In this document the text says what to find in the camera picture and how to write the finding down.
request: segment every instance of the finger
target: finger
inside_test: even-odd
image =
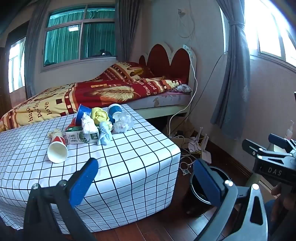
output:
[[[295,193],[289,193],[284,198],[283,205],[287,210],[294,210],[296,204],[296,194]]]
[[[279,183],[278,185],[276,185],[272,190],[271,190],[271,194],[272,195],[279,195],[281,193],[281,183]]]
[[[271,215],[270,215],[270,220],[273,222],[277,219],[278,214],[279,214],[279,208],[281,206],[281,196],[279,196],[275,201],[274,205],[272,207]]]

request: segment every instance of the human hand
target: human hand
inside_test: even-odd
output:
[[[281,183],[276,185],[272,191],[272,195],[281,194]],[[280,207],[284,207],[287,210],[296,209],[296,193],[288,193],[287,195],[280,195],[274,202],[272,211],[271,211],[271,221],[275,221],[278,218]]]

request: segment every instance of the green and white carton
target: green and white carton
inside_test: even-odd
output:
[[[99,127],[95,134],[84,134],[82,126],[69,127],[66,130],[68,144],[95,143],[99,140]]]

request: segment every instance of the window sill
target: window sill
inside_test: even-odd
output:
[[[272,57],[272,56],[269,56],[269,55],[263,55],[263,54],[260,54],[260,55],[250,55],[250,59],[253,59],[253,60],[257,60],[257,59],[264,59],[264,60],[268,60],[270,62],[273,62],[279,66],[282,66],[294,73],[296,73],[296,67],[294,67],[293,65],[283,61],[283,60],[280,60],[278,58],[275,58],[275,57]]]
[[[64,66],[69,65],[69,64],[78,64],[78,63],[83,63],[83,62],[87,62],[87,61],[101,62],[101,61],[112,61],[112,60],[116,60],[116,57],[111,56],[111,57],[100,57],[100,58],[73,59],[73,60],[64,61],[64,62],[61,62],[61,63],[41,67],[41,73],[42,72],[47,72],[47,71],[53,70],[53,69],[58,69],[58,68],[64,67]]]

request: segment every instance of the red and yellow blanket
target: red and yellow blanket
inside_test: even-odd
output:
[[[122,104],[182,83],[181,79],[154,78],[137,63],[117,63],[93,80],[50,88],[19,104],[2,117],[0,131],[76,113],[80,104],[89,108]]]

